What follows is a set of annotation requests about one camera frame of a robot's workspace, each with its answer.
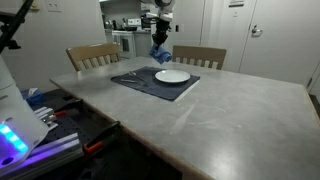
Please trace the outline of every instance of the chair backrest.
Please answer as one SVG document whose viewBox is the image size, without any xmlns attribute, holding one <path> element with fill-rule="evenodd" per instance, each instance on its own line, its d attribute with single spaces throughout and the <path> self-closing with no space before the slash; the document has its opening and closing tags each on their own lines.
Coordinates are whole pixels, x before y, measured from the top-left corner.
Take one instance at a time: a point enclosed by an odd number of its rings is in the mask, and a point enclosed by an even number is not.
<svg viewBox="0 0 320 180">
<path fill-rule="evenodd" d="M 81 71 L 81 67 L 89 69 L 120 61 L 116 44 L 80 46 L 66 51 L 76 71 Z"/>
<path fill-rule="evenodd" d="M 195 66 L 213 68 L 213 63 L 218 63 L 217 69 L 221 70 L 227 50 L 207 48 L 207 47 L 192 47 L 192 46 L 173 46 L 173 62 L 185 64 L 193 64 Z"/>
</svg>

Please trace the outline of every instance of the wall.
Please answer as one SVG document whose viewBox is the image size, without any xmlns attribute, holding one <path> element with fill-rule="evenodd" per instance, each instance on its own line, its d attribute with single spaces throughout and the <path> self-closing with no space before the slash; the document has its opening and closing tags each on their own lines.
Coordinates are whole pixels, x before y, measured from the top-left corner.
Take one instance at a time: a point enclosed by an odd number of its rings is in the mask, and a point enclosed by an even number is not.
<svg viewBox="0 0 320 180">
<path fill-rule="evenodd" d="M 223 69 L 239 72 L 255 0 L 245 0 L 245 5 L 238 8 L 229 8 L 229 2 L 213 1 L 212 19 L 208 22 L 211 25 L 208 45 L 227 49 Z"/>
<path fill-rule="evenodd" d="M 122 18 L 133 19 L 141 16 L 141 2 L 139 0 L 113 0 L 101 3 L 102 13 L 106 20 L 116 20 L 120 25 Z"/>
<path fill-rule="evenodd" d="M 30 12 L 15 35 L 20 50 L 5 50 L 5 59 L 20 89 L 56 89 L 49 78 L 74 72 L 66 48 L 106 42 L 98 0 L 59 0 L 62 12 Z M 22 0 L 1 0 L 0 11 L 17 12 Z"/>
</svg>

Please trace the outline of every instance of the table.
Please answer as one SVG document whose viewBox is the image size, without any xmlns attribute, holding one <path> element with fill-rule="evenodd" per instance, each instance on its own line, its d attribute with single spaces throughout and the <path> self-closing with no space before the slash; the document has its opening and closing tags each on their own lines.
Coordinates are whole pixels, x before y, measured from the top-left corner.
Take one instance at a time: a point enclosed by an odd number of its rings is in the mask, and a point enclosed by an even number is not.
<svg viewBox="0 0 320 180">
<path fill-rule="evenodd" d="M 178 102 L 113 83 L 144 66 L 200 82 Z M 319 118 L 302 85 L 138 57 L 51 82 L 184 173 L 184 179 L 320 179 Z"/>
</svg>

